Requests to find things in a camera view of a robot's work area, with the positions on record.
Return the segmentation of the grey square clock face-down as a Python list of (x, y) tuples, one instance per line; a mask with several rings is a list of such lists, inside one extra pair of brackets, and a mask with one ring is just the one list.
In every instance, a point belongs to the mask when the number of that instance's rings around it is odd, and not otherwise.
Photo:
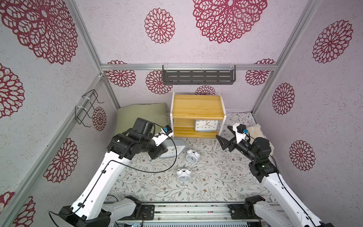
[(184, 152), (187, 148), (187, 145), (183, 140), (166, 140), (162, 143), (162, 146), (167, 149), (167, 152), (163, 153), (160, 158), (168, 159), (174, 158), (175, 156), (179, 156), (182, 152)]

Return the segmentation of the grey square alarm clock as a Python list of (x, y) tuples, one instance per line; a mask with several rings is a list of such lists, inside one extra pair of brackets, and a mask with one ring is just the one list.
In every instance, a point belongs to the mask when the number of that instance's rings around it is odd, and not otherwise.
[(198, 132), (216, 131), (218, 124), (218, 120), (195, 120), (194, 129)]

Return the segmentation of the wooden white-framed two-tier shelf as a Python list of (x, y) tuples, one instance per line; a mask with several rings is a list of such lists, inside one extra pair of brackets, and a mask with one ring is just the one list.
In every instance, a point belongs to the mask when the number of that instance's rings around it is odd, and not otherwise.
[[(222, 133), (226, 121), (226, 108), (221, 93), (217, 95), (192, 95), (173, 92), (170, 107), (171, 127), (177, 138), (211, 139), (216, 150), (216, 136)], [(216, 126), (204, 130), (196, 124), (216, 122)]]

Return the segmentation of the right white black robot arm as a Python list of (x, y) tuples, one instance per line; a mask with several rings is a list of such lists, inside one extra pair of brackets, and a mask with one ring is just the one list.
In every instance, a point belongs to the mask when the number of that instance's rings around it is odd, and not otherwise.
[(258, 137), (252, 144), (244, 139), (233, 137), (227, 140), (216, 136), (222, 150), (238, 150), (251, 162), (249, 169), (254, 177), (275, 197), (285, 216), (269, 205), (261, 196), (253, 196), (245, 200), (246, 215), (255, 215), (271, 227), (332, 227), (333, 224), (323, 222), (298, 198), (287, 185), (276, 166), (270, 161), (271, 147), (269, 141)]

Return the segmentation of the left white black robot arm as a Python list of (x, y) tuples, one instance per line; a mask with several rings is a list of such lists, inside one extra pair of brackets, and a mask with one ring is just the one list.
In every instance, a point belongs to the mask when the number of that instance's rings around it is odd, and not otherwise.
[(162, 145), (173, 136), (172, 128), (137, 118), (132, 128), (115, 135), (107, 147), (103, 161), (79, 198), (70, 206), (61, 208), (58, 217), (74, 227), (112, 227), (119, 219), (141, 216), (141, 201), (127, 196), (113, 204), (104, 204), (118, 175), (129, 166), (133, 157), (148, 153), (152, 159), (167, 152)]

